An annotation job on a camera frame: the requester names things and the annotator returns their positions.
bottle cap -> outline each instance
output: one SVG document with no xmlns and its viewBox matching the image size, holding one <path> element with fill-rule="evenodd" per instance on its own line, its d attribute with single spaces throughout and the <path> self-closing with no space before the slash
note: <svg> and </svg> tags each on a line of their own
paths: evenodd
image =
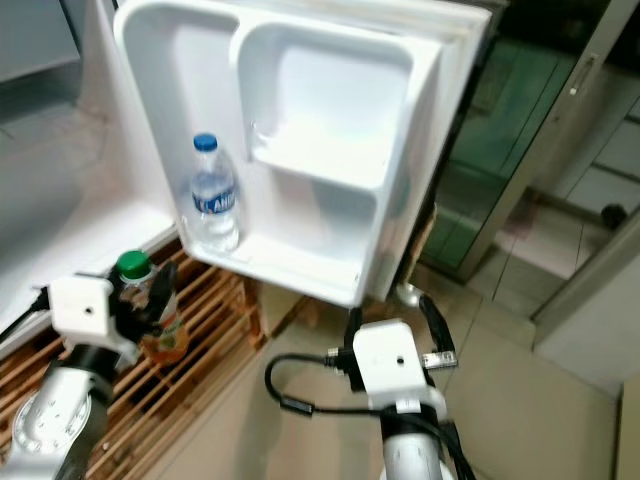
<svg viewBox="0 0 640 480">
<path fill-rule="evenodd" d="M 210 133 L 200 133 L 193 137 L 193 146 L 199 152 L 213 152 L 218 148 L 218 139 Z"/>
<path fill-rule="evenodd" d="M 131 250 L 120 255 L 116 262 L 120 275 L 128 280 L 138 280 L 151 273 L 151 260 L 140 250 Z"/>
</svg>

wooden rack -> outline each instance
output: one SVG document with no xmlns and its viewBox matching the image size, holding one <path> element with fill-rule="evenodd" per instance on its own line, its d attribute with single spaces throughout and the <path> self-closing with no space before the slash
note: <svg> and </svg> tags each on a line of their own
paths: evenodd
<svg viewBox="0 0 640 480">
<path fill-rule="evenodd" d="M 262 343 L 251 281 L 187 257 L 177 242 L 153 259 L 178 264 L 178 303 L 189 351 L 173 366 L 161 368 L 143 356 L 123 372 L 109 407 L 109 430 L 93 452 L 88 479 L 143 477 Z M 0 465 L 17 410 L 40 386 L 51 360 L 66 354 L 62 339 L 48 330 L 0 365 Z"/>
</svg>

blue bottle cap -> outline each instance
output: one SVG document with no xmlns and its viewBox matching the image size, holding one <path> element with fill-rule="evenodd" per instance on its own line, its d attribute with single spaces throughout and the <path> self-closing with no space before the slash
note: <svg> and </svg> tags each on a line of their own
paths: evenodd
<svg viewBox="0 0 640 480">
<path fill-rule="evenodd" d="M 193 137 L 193 146 L 199 152 L 213 152 L 218 148 L 218 139 L 210 133 L 199 133 Z"/>
</svg>

door handle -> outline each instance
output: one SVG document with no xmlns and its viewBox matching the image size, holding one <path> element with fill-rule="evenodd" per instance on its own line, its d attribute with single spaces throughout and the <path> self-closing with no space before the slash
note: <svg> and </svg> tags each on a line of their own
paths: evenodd
<svg viewBox="0 0 640 480">
<path fill-rule="evenodd" d="M 584 81 L 589 76 L 589 72 L 591 72 L 591 69 L 594 67 L 598 57 L 599 55 L 597 53 L 589 54 L 589 58 L 587 59 L 586 62 L 584 62 L 584 65 L 580 69 L 580 72 L 578 72 L 578 75 L 576 76 L 576 79 L 573 82 L 573 86 L 569 89 L 569 95 L 571 95 L 572 97 L 575 97 L 578 94 L 578 92 L 582 88 L 582 85 L 584 84 Z"/>
</svg>

white wall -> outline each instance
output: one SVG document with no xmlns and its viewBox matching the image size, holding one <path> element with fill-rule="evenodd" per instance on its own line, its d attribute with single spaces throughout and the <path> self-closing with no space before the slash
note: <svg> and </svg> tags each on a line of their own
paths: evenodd
<svg viewBox="0 0 640 480">
<path fill-rule="evenodd" d="M 536 353 L 611 396 L 640 371 L 638 217 L 539 316 Z"/>
</svg>

